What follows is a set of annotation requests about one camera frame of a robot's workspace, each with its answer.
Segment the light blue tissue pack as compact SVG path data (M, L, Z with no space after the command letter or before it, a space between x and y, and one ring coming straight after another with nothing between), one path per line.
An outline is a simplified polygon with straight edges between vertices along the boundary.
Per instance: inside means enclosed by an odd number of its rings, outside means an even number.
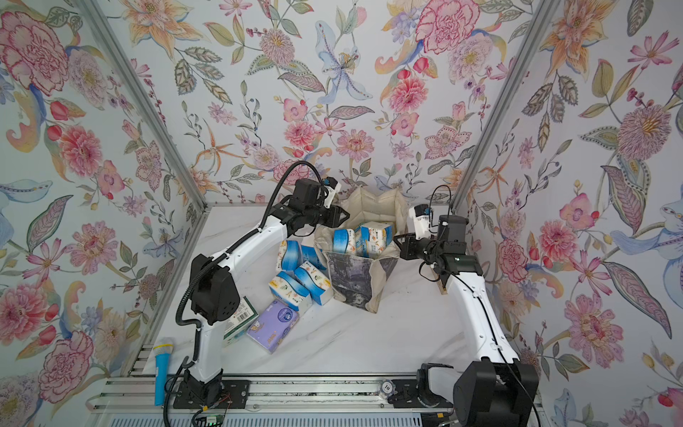
M302 264L302 252L297 240L284 240L279 245L276 272L293 273Z

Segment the beige canvas bag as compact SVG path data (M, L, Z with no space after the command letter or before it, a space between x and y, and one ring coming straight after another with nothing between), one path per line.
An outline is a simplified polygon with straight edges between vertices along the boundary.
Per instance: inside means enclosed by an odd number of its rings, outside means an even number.
M394 235L407 231L408 206L400 190L389 190L376 195L357 188L338 203L350 218L338 229L320 228L314 233L315 247L324 257L332 282L334 298L363 311L377 313L382 292L398 264L399 250L391 241L376 259L356 254L333 252L333 235L339 229L357 229L365 222L393 222Z

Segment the blue floral tissue pack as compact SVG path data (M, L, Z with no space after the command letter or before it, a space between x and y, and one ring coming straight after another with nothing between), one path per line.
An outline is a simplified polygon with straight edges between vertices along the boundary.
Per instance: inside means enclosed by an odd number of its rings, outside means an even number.
M295 277L309 291L311 299L316 304L324 306L334 298L331 281L313 264L301 264L295 270Z
M333 252L336 254L356 254L356 233L353 229L339 229L334 231Z
M289 308L304 315L312 306L311 293L286 272L279 272L269 283L270 292Z
M355 229L356 255L376 259L393 240L393 222L365 222Z

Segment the green white tissue box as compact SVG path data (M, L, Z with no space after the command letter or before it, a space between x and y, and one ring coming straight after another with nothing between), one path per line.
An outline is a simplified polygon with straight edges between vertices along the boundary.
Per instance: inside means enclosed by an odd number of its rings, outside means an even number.
M243 296L237 311L227 320L223 344L228 346L242 337L247 332L250 325L256 321L258 315L258 311L256 311L250 300Z

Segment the purple tissue pack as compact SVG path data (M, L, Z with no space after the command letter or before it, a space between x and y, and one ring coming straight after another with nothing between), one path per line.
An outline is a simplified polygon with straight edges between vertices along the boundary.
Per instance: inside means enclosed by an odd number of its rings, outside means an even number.
M297 324L299 313L279 300L274 300L247 330L247 336L272 354Z

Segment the blue floral tissue pack front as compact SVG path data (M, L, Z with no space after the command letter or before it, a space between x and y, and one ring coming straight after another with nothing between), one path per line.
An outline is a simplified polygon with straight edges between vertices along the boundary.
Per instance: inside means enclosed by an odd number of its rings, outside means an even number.
M393 240L393 222L365 222L355 229L356 255L376 259Z

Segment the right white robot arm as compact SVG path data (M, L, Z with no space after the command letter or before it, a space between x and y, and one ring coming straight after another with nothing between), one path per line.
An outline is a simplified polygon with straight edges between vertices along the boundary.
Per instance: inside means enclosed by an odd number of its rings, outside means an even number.
M487 296L478 258L466 249L467 220L441 215L431 228L433 211L414 206L409 218L414 232L397 235L403 260L418 260L435 274L435 282L455 300L464 326L471 362L457 372L443 363L424 363L417 371L417 398L425 407L450 403L462 426L526 426L539 416L535 395L539 375L525 364L505 337Z

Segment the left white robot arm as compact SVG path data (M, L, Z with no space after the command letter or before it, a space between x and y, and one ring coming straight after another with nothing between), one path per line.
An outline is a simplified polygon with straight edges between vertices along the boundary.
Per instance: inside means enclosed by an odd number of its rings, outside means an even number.
M228 319L237 311L240 284L277 244L305 227L336 227L350 215L334 204L342 185L334 178L300 179L289 196L264 212L261 222L213 255L198 255L190 283L176 311L179 326L195 329L192 358L183 365L189 377L209 384L222 376L221 347Z

